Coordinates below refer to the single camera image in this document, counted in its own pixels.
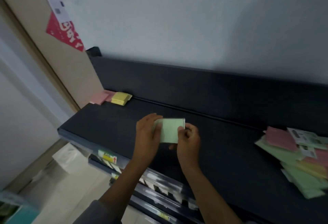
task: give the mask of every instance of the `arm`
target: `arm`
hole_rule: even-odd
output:
[[[206,224],[240,224],[242,221],[203,175],[198,164],[200,137],[197,127],[178,128],[177,155]]]
[[[161,125],[158,124],[154,132],[152,128],[154,121],[161,118],[160,115],[149,114],[137,122],[133,157],[116,182],[99,199],[113,214],[114,220],[121,220],[135,186],[156,155]]]

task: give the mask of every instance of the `red poster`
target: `red poster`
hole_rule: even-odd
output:
[[[59,23],[53,12],[51,12],[46,33],[81,52],[84,50],[82,40],[80,40],[79,34],[75,31],[73,22]]]

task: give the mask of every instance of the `stack of yellow sticky notes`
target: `stack of yellow sticky notes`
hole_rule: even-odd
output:
[[[116,92],[111,100],[111,103],[124,106],[131,99],[132,95],[124,92]]]

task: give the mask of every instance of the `pink sticky note pad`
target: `pink sticky note pad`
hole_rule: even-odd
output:
[[[101,91],[101,92],[94,94],[89,102],[92,104],[101,105],[106,100],[107,97],[108,97],[108,94],[104,91]]]
[[[319,164],[328,167],[328,151],[321,150],[321,149],[315,149],[315,151],[318,159],[315,159],[313,157],[306,157],[303,160],[310,163]]]
[[[113,96],[116,92],[109,91],[109,90],[104,90],[104,92],[108,95],[105,101],[106,102],[111,102],[111,100],[112,100],[112,98],[113,98]]]
[[[266,141],[270,145],[281,147],[293,152],[298,150],[296,143],[289,132],[281,129],[268,127],[266,131]]]

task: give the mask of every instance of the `sleeve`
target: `sleeve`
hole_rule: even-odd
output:
[[[73,224],[121,224],[121,221],[116,218],[110,209],[106,208],[100,201],[95,200]]]

